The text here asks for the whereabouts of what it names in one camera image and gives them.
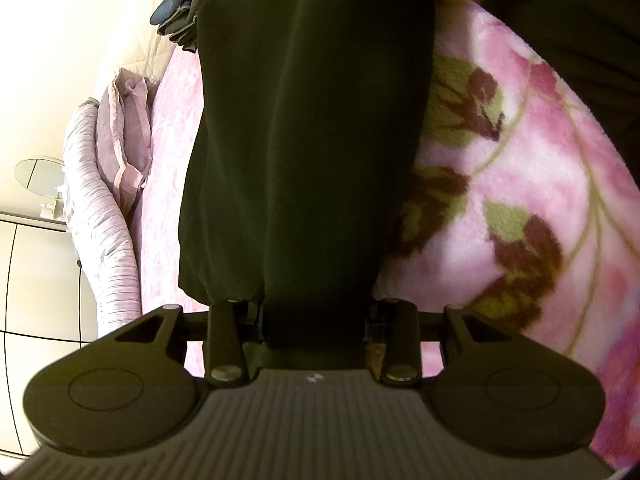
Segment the pink pillow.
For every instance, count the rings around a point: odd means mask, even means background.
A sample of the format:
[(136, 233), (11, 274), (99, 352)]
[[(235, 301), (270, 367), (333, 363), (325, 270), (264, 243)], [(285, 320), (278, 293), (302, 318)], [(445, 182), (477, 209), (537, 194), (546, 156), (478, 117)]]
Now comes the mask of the pink pillow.
[(121, 68), (99, 104), (96, 164), (125, 218), (137, 205), (151, 168), (156, 89), (156, 81)]

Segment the pink rose bedsheet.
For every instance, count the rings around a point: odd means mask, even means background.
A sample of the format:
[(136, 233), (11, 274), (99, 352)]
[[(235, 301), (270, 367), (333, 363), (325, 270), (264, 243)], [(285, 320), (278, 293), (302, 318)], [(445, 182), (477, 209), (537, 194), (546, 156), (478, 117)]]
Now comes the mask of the pink rose bedsheet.
[(435, 0), (409, 246), (380, 292), (464, 300), (600, 378), (594, 450), (639, 457), (639, 192), (585, 104), (472, 0)]

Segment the black zip jacket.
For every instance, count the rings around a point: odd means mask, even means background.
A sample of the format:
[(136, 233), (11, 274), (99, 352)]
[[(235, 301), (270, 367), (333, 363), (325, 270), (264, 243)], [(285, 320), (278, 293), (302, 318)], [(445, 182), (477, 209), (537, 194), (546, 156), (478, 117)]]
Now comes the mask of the black zip jacket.
[(201, 304), (262, 292), (273, 349), (360, 344), (399, 237), (433, 44), (434, 0), (208, 0), (182, 290)]

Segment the white wardrobe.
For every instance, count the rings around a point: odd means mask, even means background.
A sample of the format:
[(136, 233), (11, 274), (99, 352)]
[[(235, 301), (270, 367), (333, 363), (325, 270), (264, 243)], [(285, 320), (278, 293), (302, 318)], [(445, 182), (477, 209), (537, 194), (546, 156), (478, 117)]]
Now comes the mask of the white wardrobe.
[(1, 452), (37, 442), (23, 410), (38, 370), (96, 338), (96, 303), (61, 231), (1, 223)]

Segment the white striped duvet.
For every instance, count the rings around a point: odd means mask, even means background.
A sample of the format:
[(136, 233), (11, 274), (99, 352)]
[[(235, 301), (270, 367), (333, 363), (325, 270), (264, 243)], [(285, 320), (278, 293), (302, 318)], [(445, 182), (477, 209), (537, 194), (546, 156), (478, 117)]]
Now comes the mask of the white striped duvet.
[(142, 315), (134, 243), (96, 163), (99, 103), (90, 98), (70, 115), (63, 136), (63, 211), (82, 270), (96, 300), (103, 337)]

